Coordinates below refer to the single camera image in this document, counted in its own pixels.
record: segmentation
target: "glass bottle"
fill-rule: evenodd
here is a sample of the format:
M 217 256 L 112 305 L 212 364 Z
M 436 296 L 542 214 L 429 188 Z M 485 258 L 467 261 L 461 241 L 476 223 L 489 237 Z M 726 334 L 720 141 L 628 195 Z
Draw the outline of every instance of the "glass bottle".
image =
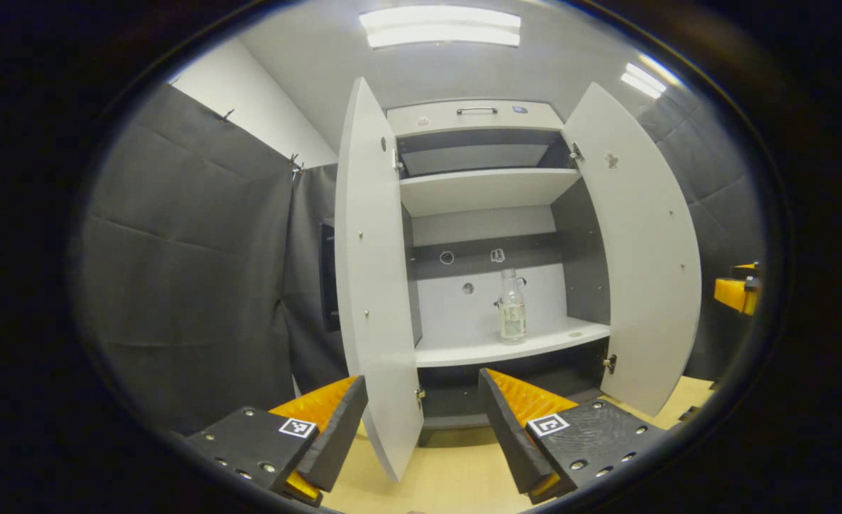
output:
M 519 290 L 524 282 L 516 277 L 514 269 L 502 270 L 500 278 L 503 280 L 497 301 L 500 338 L 505 342 L 520 341 L 526 335 L 526 305 Z

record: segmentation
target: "bottle label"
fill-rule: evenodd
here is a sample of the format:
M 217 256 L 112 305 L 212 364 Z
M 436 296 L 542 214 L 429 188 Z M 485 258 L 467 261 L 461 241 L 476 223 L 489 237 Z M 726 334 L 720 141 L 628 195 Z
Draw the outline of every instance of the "bottle label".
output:
M 526 333 L 526 306 L 500 306 L 500 336 L 502 338 L 519 338 Z

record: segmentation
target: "ceiling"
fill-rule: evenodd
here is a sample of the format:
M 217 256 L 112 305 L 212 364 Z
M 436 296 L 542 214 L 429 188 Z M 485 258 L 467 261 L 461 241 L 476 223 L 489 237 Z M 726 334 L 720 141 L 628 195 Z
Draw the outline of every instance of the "ceiling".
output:
M 639 55 L 623 38 L 565 4 L 463 0 L 522 17 L 519 48 L 420 43 L 371 49 L 358 14 L 424 2 L 309 0 L 273 12 L 240 39 L 339 151 L 353 82 L 366 79 L 381 107 L 446 98 L 549 101 L 568 117 L 597 82 L 635 116 L 652 98 L 620 81 Z

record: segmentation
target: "gray curtain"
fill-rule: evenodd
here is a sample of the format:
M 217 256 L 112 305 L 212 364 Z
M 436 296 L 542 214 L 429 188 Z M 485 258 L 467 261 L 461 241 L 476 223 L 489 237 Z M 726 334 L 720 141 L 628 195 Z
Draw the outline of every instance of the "gray curtain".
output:
M 701 318 L 685 374 L 715 380 L 750 328 L 748 316 L 714 299 L 715 280 L 728 277 L 730 266 L 764 264 L 764 226 L 751 182 L 760 163 L 714 107 L 683 88 L 669 88 L 639 121 L 675 173 L 697 232 Z
M 326 332 L 320 300 L 320 224 L 335 216 L 336 165 L 304 170 L 294 180 L 282 298 L 298 388 L 315 390 L 348 376 L 342 332 Z
M 91 336 L 157 423 L 293 398 L 281 306 L 287 159 L 170 86 L 128 121 L 81 238 Z

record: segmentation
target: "door hinge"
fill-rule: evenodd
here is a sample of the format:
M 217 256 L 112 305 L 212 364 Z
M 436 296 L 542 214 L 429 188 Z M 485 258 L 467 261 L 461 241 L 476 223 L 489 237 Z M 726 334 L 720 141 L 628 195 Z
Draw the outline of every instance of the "door hinge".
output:
M 608 374 L 614 375 L 614 366 L 617 364 L 617 355 L 611 354 L 602 360 L 602 366 L 608 368 Z
M 416 388 L 415 389 L 415 399 L 418 400 L 418 409 L 421 408 L 421 400 L 427 396 L 427 391 L 423 390 L 423 388 Z
M 576 143 L 570 149 L 570 167 L 571 169 L 580 169 L 579 161 L 585 160 L 583 152 L 580 152 L 580 147 Z
M 395 169 L 395 173 L 399 173 L 399 175 L 402 175 L 402 172 L 405 171 L 405 165 L 399 160 L 399 153 L 395 148 L 392 149 L 392 169 Z

